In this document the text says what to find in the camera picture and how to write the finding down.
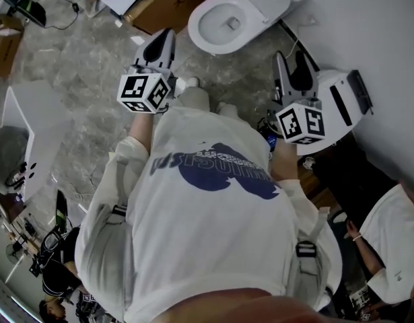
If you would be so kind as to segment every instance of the toilet bowl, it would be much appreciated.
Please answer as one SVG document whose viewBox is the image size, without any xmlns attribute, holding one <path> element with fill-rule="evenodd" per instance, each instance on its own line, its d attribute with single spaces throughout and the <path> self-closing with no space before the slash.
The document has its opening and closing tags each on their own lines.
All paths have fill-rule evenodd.
<svg viewBox="0 0 414 323">
<path fill-rule="evenodd" d="M 229 54 L 249 43 L 303 0 L 206 0 L 191 14 L 192 41 L 212 54 Z"/>
</svg>

